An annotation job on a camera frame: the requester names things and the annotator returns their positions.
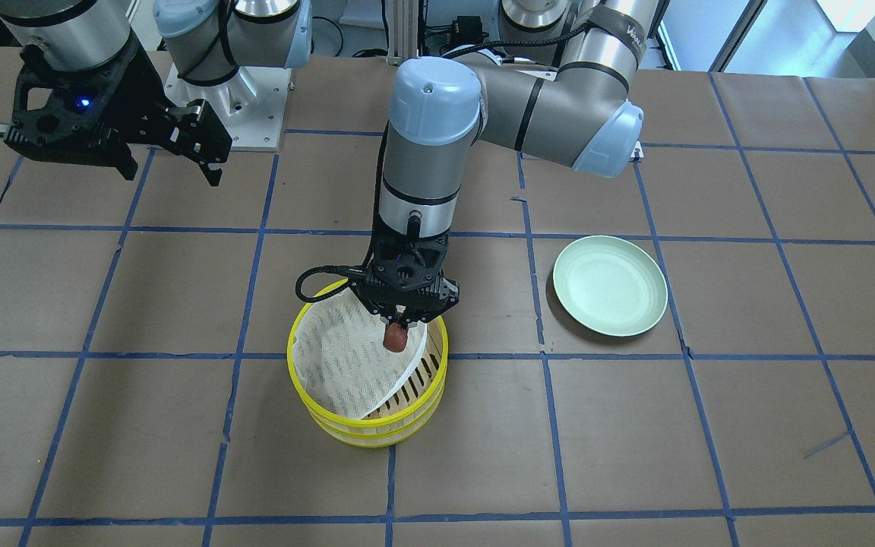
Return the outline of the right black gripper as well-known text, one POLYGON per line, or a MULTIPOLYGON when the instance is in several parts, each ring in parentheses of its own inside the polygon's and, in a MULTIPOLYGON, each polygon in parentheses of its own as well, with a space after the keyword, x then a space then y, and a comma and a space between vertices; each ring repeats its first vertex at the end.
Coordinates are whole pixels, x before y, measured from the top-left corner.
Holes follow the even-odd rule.
POLYGON ((136 35, 104 65, 59 71, 39 45, 21 50, 11 124, 0 139, 29 160, 106 166, 137 173, 131 144, 155 144, 191 160, 211 187, 221 184, 232 135, 204 98, 173 106, 136 35))

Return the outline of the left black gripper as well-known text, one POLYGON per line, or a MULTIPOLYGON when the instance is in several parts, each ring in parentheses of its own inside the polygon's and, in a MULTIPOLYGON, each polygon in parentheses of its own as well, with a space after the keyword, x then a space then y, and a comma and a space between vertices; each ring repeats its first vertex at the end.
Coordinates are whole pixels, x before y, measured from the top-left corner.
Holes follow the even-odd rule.
POLYGON ((352 290, 367 311, 386 325, 413 329, 417 320, 434 320, 460 301, 460 288, 444 276, 450 232, 414 239, 377 224, 368 247, 369 260, 352 290))

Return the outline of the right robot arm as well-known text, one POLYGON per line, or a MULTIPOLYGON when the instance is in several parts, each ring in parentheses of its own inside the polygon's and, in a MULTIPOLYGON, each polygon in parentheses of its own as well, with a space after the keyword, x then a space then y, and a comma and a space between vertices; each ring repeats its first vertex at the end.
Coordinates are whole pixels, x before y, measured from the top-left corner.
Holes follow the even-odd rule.
POLYGON ((153 18, 179 80, 168 96, 148 52, 112 1, 0 1, 20 43, 0 140, 29 160, 117 169, 131 145, 191 160, 221 183, 230 131, 264 103, 254 68, 297 69, 311 53, 309 1, 156 1, 153 18))

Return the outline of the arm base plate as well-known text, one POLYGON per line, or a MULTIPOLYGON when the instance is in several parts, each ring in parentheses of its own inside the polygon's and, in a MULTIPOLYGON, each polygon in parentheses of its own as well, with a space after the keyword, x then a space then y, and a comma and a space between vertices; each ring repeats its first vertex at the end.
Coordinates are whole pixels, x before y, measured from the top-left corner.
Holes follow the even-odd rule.
POLYGON ((166 95, 174 103, 204 98, 212 105, 232 138, 232 151, 279 150, 294 70, 241 67, 228 82, 199 87, 183 81, 176 66, 166 80, 166 95))

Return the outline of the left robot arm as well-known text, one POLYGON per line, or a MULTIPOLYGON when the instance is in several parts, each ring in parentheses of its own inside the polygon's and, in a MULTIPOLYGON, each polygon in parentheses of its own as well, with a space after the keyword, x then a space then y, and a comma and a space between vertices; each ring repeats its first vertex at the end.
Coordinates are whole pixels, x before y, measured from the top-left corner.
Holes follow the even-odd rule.
POLYGON ((484 141, 605 178, 625 169, 629 101, 661 1, 503 1, 500 38, 406 60, 377 160, 367 256, 347 287, 387 331, 460 301, 444 276, 472 146, 484 141))

